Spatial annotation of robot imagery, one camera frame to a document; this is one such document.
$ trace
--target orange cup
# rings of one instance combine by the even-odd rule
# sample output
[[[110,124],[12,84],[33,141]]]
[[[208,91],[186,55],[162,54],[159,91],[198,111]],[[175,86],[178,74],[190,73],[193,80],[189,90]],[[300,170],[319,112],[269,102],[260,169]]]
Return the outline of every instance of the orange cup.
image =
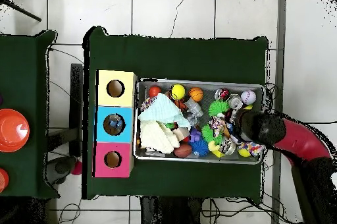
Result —
[[[18,111],[0,109],[0,152],[15,152],[21,149],[29,137],[29,125]]]

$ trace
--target soda can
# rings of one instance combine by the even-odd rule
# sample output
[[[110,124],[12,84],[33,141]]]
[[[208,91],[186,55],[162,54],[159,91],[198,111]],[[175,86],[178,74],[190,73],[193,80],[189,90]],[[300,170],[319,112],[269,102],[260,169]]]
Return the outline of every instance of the soda can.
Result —
[[[238,94],[231,94],[228,98],[228,103],[233,110],[239,110],[243,106],[241,97]]]
[[[229,91],[226,88],[219,88],[214,95],[215,100],[227,101],[229,98]]]

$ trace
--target small green table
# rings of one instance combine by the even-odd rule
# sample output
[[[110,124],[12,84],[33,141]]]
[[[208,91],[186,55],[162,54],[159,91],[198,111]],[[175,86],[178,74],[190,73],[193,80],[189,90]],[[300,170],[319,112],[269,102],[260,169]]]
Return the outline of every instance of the small green table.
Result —
[[[108,36],[91,28],[84,37],[84,173],[82,197],[99,195],[250,197],[260,200],[261,164],[236,165],[135,159],[127,179],[93,178],[93,118],[97,69],[134,72],[138,78],[265,84],[268,40],[164,39]]]
[[[37,36],[0,35],[0,108],[22,113],[30,137],[17,152],[0,152],[0,167],[9,174],[9,185],[0,196],[58,197],[44,179],[47,159],[47,49],[56,32]]]

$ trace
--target red ball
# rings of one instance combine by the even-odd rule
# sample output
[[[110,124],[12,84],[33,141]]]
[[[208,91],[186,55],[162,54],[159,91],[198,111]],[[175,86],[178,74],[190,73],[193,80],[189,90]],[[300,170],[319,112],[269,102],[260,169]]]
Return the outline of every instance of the red ball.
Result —
[[[152,86],[149,89],[149,97],[155,97],[160,92],[161,92],[161,88],[160,87],[158,87],[158,86]]]
[[[192,147],[189,144],[181,143],[179,148],[174,149],[176,157],[185,158],[192,153]]]

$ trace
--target green spiky ball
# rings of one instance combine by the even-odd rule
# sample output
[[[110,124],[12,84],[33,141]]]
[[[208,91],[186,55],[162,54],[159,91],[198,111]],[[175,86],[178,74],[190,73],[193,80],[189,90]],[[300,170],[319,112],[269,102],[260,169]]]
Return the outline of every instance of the green spiky ball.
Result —
[[[217,116],[218,113],[226,113],[230,106],[227,101],[214,101],[209,106],[208,114],[210,117]]]
[[[203,135],[203,138],[207,143],[214,141],[215,145],[219,145],[222,143],[222,135],[218,135],[216,138],[213,136],[213,130],[209,128],[209,125],[205,125],[201,129],[201,133]]]

